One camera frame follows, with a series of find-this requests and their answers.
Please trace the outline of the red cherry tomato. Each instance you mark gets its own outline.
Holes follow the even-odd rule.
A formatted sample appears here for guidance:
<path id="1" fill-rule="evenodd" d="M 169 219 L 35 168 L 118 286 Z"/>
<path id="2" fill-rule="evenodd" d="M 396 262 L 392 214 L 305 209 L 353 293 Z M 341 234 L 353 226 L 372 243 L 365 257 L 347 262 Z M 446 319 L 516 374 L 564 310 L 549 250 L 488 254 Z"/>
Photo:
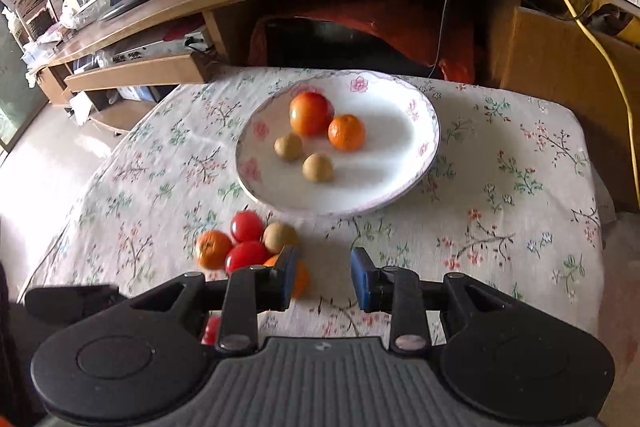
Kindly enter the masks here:
<path id="1" fill-rule="evenodd" d="M 213 346 L 218 338 L 219 327 L 220 317 L 218 317 L 218 315 L 211 315 L 207 320 L 201 343 L 205 346 Z"/>
<path id="2" fill-rule="evenodd" d="M 231 219 L 230 232 L 236 243 L 259 242 L 264 230 L 265 223 L 255 211 L 243 210 Z"/>
<path id="3" fill-rule="evenodd" d="M 270 257 L 269 251 L 263 243 L 250 241 L 235 245 L 226 257 L 224 271 L 228 275 L 236 270 L 262 265 Z"/>

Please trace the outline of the smooth orange mandarin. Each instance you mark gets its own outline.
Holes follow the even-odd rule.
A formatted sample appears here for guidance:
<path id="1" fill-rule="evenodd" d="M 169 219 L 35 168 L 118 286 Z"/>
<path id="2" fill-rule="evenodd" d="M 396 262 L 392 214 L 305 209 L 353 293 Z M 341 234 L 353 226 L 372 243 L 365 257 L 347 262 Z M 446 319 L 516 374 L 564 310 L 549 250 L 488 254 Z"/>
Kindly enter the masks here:
<path id="1" fill-rule="evenodd" d="M 308 291 L 310 274 L 302 260 L 288 257 L 285 265 L 278 267 L 281 255 L 270 257 L 265 263 L 269 269 L 267 285 L 270 291 L 291 299 L 302 299 Z"/>

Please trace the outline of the small orange mandarin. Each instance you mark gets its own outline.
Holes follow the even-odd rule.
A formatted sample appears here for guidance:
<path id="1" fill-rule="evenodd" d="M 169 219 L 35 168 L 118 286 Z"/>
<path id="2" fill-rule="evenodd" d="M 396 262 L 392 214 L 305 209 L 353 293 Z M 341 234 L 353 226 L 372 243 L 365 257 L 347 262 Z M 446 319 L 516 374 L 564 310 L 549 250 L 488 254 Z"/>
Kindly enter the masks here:
<path id="1" fill-rule="evenodd" d="M 232 247 L 232 240 L 227 234 L 218 230 L 206 231 L 196 240 L 196 261 L 203 269 L 221 270 Z"/>

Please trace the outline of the tan longan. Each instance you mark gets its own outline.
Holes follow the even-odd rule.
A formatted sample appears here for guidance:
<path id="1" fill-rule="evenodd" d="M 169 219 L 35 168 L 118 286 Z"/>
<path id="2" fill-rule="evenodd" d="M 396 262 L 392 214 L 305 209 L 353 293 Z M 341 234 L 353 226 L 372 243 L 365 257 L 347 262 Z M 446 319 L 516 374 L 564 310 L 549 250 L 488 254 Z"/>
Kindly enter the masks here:
<path id="1" fill-rule="evenodd" d="M 274 141 L 273 150 L 283 161 L 296 161 L 304 153 L 303 140 L 296 133 L 282 135 Z"/>
<path id="2" fill-rule="evenodd" d="M 309 155 L 303 162 L 303 176 L 314 183 L 328 183 L 334 178 L 333 162 L 329 156 L 321 153 Z"/>
<path id="3" fill-rule="evenodd" d="M 278 255 L 284 247 L 297 247 L 299 238 L 292 225 L 274 221 L 266 226 L 264 234 L 262 234 L 262 243 L 264 243 L 267 251 L 273 255 Z"/>

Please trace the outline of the rough orange mandarin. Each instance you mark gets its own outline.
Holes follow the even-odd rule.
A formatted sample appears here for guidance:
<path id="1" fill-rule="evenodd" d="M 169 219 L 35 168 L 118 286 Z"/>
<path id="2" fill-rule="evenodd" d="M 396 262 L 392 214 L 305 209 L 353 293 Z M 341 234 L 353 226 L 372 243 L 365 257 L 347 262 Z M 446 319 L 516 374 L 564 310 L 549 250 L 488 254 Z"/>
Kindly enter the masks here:
<path id="1" fill-rule="evenodd" d="M 355 152 L 366 141 L 366 127 L 355 115 L 341 115 L 329 124 L 328 139 L 337 150 Z"/>

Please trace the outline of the large red-orange tomato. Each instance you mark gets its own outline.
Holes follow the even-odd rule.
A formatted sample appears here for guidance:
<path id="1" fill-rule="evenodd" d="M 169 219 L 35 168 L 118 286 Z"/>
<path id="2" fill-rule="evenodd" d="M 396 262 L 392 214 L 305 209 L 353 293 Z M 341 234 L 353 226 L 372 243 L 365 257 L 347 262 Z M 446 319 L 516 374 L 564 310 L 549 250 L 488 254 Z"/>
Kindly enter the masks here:
<path id="1" fill-rule="evenodd" d="M 321 93 L 296 95 L 288 108 L 292 130 L 301 136 L 326 134 L 334 118 L 334 107 Z"/>

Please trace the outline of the floral white tablecloth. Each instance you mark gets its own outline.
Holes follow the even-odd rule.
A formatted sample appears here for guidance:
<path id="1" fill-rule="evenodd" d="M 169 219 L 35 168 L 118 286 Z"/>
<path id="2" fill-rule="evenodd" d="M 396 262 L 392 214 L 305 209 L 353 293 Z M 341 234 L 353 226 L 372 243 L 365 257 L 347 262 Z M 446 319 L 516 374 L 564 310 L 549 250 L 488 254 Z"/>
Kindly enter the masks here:
<path id="1" fill-rule="evenodd" d="M 135 296 L 198 265 L 202 233 L 227 231 L 254 208 L 234 149 L 242 131 L 264 145 L 276 132 L 253 120 L 278 92 L 344 84 L 357 100 L 375 72 L 225 68 L 206 86 L 183 86 L 129 132 L 91 179 L 30 286 L 114 284 Z M 352 248 L 377 265 L 424 280 L 460 271 L 588 332 L 603 291 L 598 193 L 574 114 L 508 91 L 413 78 L 433 104 L 434 162 L 407 195 L 352 217 L 293 219 L 310 273 L 303 298 L 260 314 L 262 336 L 386 336 L 383 314 L 365 314 L 350 280 Z"/>

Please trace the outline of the white floral ceramic bowl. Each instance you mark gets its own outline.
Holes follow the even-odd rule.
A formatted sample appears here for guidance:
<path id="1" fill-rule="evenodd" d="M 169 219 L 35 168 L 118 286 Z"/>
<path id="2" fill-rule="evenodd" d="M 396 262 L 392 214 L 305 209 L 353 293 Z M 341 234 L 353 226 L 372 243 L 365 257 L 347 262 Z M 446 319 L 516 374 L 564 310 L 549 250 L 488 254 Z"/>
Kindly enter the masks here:
<path id="1" fill-rule="evenodd" d="M 314 183 L 303 161 L 285 161 L 274 142 L 291 132 L 288 106 L 296 95 L 318 92 L 337 115 L 352 114 L 366 129 L 356 152 L 337 150 L 325 136 L 303 141 L 303 154 L 328 156 L 333 179 Z M 235 145 L 239 184 L 251 200 L 296 218 L 345 218 L 382 208 L 427 173 L 440 139 L 435 107 L 405 79 L 365 70 L 320 72 L 274 91 L 248 117 Z"/>

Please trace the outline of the silver set-top box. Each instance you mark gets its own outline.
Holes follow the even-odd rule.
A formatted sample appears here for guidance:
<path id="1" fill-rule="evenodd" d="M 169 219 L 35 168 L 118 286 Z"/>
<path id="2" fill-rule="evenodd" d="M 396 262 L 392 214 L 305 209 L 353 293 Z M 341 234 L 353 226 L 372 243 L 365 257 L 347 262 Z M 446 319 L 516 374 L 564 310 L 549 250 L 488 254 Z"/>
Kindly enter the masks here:
<path id="1" fill-rule="evenodd" d="M 198 50 L 206 52 L 213 45 L 205 26 L 157 27 L 120 40 L 107 48 L 73 61 L 72 72 L 110 67 L 158 56 L 171 56 Z"/>

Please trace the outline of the wooden tv stand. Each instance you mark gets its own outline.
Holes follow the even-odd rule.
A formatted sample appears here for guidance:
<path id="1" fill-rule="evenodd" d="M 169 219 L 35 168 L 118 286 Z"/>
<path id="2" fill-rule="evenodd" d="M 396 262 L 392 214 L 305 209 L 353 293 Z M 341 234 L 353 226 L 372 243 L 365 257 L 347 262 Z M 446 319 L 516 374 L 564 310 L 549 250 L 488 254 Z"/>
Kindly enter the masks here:
<path id="1" fill-rule="evenodd" d="M 89 24 L 37 70 L 55 104 L 72 91 L 111 89 L 113 74 L 73 74 L 78 58 L 147 29 L 200 18 L 226 64 L 247 66 L 256 22 L 290 4 L 340 0 L 150 0 L 112 20 Z M 541 11 L 541 0 L 414 0 L 473 23 L 475 80 L 569 108 L 587 135 L 589 155 L 618 209 L 639 205 L 639 50 Z"/>

